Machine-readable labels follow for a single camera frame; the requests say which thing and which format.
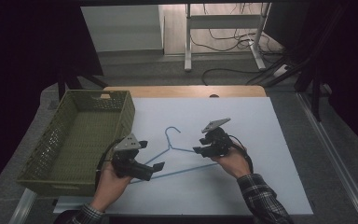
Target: white board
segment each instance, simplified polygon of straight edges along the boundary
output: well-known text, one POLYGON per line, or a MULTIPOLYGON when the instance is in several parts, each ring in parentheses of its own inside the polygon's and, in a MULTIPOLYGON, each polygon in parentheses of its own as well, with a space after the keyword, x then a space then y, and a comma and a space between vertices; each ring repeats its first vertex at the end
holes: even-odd
MULTIPOLYGON (((221 127, 247 147, 255 173, 275 190, 287 212, 312 214, 268 97, 134 98, 133 102, 136 112, 132 132, 138 140, 148 141, 135 159, 146 163, 155 158, 148 165, 165 161, 165 166, 148 182, 132 180, 107 214, 251 215, 235 178, 210 159, 192 152, 192 147, 201 146, 201 130, 208 122, 225 118, 231 121, 221 127)), ((61 197, 54 212, 89 202, 90 198, 61 197)))

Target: plaid shirt sleeve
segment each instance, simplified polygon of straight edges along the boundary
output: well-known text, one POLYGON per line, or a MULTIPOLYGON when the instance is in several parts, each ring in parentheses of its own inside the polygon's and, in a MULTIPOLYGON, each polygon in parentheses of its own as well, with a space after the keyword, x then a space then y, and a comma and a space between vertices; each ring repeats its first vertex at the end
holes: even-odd
POLYGON ((81 211, 68 220, 67 224, 96 224, 99 223, 103 213, 85 203, 81 211))
POLYGON ((276 199, 276 193, 264 182, 261 175, 245 175, 238 178, 237 182, 249 210, 263 223, 293 223, 276 199))

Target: wall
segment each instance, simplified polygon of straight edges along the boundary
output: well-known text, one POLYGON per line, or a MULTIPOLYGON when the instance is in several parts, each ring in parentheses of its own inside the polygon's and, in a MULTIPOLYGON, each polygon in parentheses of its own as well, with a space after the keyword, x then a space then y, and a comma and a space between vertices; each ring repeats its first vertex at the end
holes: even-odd
POLYGON ((158 6, 82 7, 97 52, 162 49, 158 6))

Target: green plastic basket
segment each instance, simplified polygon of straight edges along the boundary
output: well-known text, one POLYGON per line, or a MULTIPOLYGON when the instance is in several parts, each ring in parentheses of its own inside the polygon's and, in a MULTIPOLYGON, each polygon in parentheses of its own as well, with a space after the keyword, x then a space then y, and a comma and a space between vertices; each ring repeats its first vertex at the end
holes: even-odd
POLYGON ((67 91, 17 181, 44 196, 92 196, 106 148, 131 132, 129 91, 67 91))

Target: human hand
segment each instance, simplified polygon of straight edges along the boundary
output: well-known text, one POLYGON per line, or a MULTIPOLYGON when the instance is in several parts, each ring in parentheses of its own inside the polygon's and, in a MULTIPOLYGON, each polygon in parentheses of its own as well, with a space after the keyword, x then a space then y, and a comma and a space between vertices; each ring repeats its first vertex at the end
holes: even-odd
POLYGON ((114 203, 124 192, 124 189, 130 184, 132 177, 124 176, 119 178, 111 162, 101 171, 101 178, 98 188, 95 191, 91 206, 100 212, 114 203))
POLYGON ((236 179, 251 174, 248 162, 234 147, 228 150, 226 156, 211 157, 211 160, 219 163, 229 175, 234 176, 236 179))

